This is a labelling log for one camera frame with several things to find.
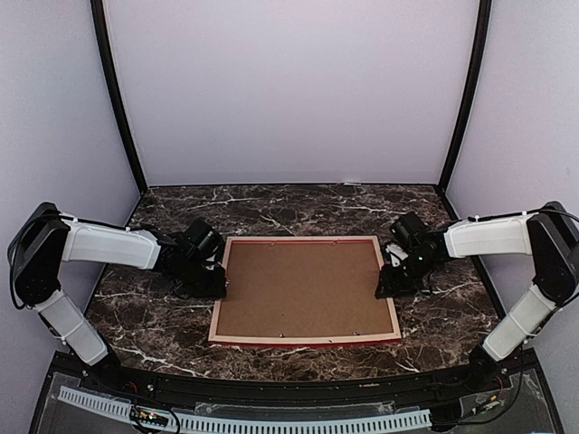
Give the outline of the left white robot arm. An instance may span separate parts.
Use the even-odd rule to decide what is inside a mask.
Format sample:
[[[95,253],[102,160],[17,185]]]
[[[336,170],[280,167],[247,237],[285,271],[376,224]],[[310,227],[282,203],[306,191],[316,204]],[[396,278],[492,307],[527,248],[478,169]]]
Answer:
[[[98,273],[109,265],[151,271],[173,280],[180,298],[222,299],[227,291],[222,265],[225,241],[197,219],[183,231],[152,226],[131,228],[82,219],[40,203],[6,250],[14,307],[32,309],[86,366],[108,394],[128,386],[127,373],[105,338],[64,289],[71,270]]]

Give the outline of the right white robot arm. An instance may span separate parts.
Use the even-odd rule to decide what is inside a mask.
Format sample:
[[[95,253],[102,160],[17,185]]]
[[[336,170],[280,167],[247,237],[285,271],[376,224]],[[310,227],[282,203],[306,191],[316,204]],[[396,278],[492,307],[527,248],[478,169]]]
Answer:
[[[578,218],[557,201],[538,208],[473,216],[439,229],[415,212],[398,217],[389,231],[375,297],[409,297],[426,277],[456,259],[478,257],[509,310],[469,355],[461,383],[481,392],[497,365],[578,298]]]

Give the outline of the black front rail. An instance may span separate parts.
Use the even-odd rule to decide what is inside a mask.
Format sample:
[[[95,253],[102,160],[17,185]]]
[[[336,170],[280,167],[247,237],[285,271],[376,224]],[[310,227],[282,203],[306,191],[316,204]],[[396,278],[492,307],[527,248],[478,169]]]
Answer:
[[[476,392],[504,390],[497,376],[475,379],[466,366],[366,380],[329,382],[248,382],[153,373],[120,366],[123,392],[139,401],[192,408],[198,403],[314,406],[392,401],[396,406],[442,406]]]

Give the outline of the right black corner post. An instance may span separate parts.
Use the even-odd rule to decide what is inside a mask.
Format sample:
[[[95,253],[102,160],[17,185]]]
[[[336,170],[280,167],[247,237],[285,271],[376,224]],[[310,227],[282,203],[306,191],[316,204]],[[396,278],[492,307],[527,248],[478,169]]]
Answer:
[[[451,179],[458,162],[460,149],[469,123],[470,113],[478,87],[479,75],[489,32],[491,9],[491,0],[479,1],[479,8],[470,53],[470,61],[467,69],[462,97],[460,100],[460,106],[454,129],[452,131],[448,152],[437,184],[442,194],[447,193],[451,184]]]

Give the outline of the black corner post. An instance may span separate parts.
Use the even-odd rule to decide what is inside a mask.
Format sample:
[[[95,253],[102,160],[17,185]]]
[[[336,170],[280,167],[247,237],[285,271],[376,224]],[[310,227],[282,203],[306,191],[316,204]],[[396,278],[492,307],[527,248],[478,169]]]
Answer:
[[[128,123],[124,101],[121,95],[119,79],[113,59],[109,29],[105,16],[105,4],[101,0],[90,0],[93,27],[97,39],[101,68],[107,86],[109,101],[117,124],[121,144],[128,165],[140,195],[148,190],[146,177],[139,161],[138,151]]]
[[[479,1],[479,8],[470,53],[470,61],[467,69],[462,97],[460,100],[460,106],[454,129],[452,131],[448,152],[437,184],[442,194],[447,193],[451,184],[451,179],[458,162],[460,149],[469,123],[470,113],[478,87],[479,75],[489,32],[491,9],[491,0]]]

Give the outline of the left black corner post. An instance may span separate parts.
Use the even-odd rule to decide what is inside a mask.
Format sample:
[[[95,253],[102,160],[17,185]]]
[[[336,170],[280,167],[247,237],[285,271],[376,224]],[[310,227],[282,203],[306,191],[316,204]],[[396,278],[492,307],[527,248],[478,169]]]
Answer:
[[[121,144],[128,165],[140,195],[148,190],[146,177],[139,161],[138,151],[128,123],[124,101],[121,95],[119,79],[113,59],[109,29],[105,16],[105,4],[101,0],[90,0],[93,27],[97,39],[101,68],[107,86],[109,101],[117,124]]]

